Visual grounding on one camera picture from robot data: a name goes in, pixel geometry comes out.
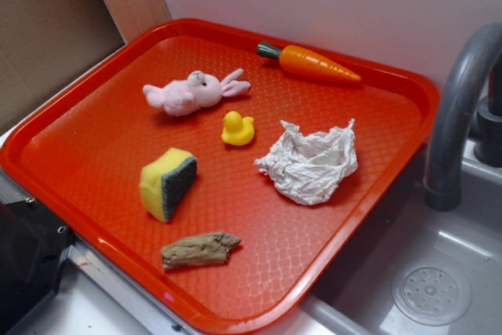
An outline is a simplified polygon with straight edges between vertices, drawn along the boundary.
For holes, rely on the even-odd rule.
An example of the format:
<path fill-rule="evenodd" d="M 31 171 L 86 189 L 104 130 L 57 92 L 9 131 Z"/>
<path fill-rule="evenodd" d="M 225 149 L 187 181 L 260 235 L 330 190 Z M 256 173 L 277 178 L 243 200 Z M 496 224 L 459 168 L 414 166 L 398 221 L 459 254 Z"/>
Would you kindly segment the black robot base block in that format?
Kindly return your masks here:
<path fill-rule="evenodd" d="M 34 198 L 1 204 L 1 333 L 12 334 L 57 294 L 73 232 Z"/>

